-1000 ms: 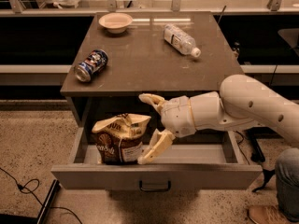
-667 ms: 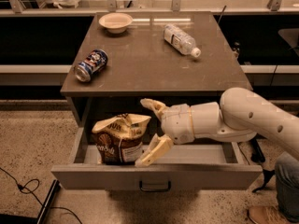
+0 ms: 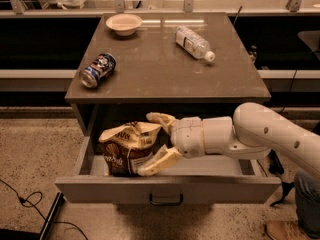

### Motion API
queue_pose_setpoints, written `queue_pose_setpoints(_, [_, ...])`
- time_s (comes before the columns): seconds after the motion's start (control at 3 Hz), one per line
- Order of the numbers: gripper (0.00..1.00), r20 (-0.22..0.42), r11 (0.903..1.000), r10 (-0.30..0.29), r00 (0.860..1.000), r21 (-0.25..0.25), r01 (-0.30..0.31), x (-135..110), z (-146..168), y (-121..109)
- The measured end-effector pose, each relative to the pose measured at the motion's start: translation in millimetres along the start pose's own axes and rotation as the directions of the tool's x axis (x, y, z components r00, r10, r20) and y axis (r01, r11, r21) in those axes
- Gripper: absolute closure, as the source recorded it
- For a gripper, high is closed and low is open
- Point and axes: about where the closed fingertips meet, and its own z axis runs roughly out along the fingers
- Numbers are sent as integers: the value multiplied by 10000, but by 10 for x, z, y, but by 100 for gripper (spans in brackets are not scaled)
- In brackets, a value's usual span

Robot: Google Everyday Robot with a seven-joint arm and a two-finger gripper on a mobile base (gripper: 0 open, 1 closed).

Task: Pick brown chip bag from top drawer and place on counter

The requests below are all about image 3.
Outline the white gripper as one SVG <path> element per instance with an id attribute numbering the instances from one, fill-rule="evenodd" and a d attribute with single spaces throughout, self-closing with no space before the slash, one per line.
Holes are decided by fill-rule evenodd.
<path id="1" fill-rule="evenodd" d="M 151 159 L 138 168 L 137 173 L 140 176 L 156 175 L 175 165 L 182 156 L 191 159 L 204 155 L 203 127 L 199 117 L 177 120 L 169 114 L 150 112 L 146 118 L 151 123 L 160 124 L 168 135 L 171 134 L 171 143 L 175 148 L 163 145 Z"/>

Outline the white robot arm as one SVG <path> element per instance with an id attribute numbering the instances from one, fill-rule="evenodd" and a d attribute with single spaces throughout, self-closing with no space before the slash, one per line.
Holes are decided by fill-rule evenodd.
<path id="1" fill-rule="evenodd" d="M 154 158 L 140 166 L 138 174 L 141 176 L 155 175 L 175 165 L 182 157 L 193 159 L 221 154 L 256 160 L 275 151 L 314 178 L 320 178 L 320 136 L 263 105 L 243 103 L 231 117 L 177 119 L 151 112 L 146 118 L 163 127 L 172 146 L 161 147 Z"/>

